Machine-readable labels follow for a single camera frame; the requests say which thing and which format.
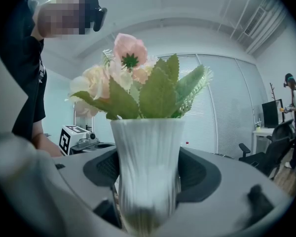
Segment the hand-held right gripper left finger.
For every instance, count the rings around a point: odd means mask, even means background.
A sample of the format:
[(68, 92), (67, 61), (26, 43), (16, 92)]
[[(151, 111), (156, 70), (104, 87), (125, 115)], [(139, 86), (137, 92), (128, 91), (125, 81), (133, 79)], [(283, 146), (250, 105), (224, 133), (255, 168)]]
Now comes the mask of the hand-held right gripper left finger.
[(116, 183), (119, 159), (116, 146), (73, 156), (55, 158), (56, 168), (65, 183), (93, 214), (122, 229), (117, 205)]

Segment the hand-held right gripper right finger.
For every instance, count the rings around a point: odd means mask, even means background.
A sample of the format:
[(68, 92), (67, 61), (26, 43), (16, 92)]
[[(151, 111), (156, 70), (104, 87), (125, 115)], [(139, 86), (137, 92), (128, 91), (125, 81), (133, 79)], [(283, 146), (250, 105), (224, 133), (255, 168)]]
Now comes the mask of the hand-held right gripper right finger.
[[(292, 199), (256, 168), (238, 160), (181, 148), (182, 192), (166, 222), (168, 237), (261, 237), (285, 214)], [(273, 208), (248, 226), (253, 206), (247, 197), (260, 185)]]

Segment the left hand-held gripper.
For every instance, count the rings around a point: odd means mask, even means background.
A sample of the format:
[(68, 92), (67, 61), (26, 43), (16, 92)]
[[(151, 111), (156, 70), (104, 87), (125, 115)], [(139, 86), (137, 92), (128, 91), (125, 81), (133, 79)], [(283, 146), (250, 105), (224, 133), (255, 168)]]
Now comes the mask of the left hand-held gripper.
[(59, 140), (59, 147), (63, 155), (70, 156), (91, 152), (114, 146), (114, 143), (103, 143), (95, 133), (76, 125), (63, 125)]

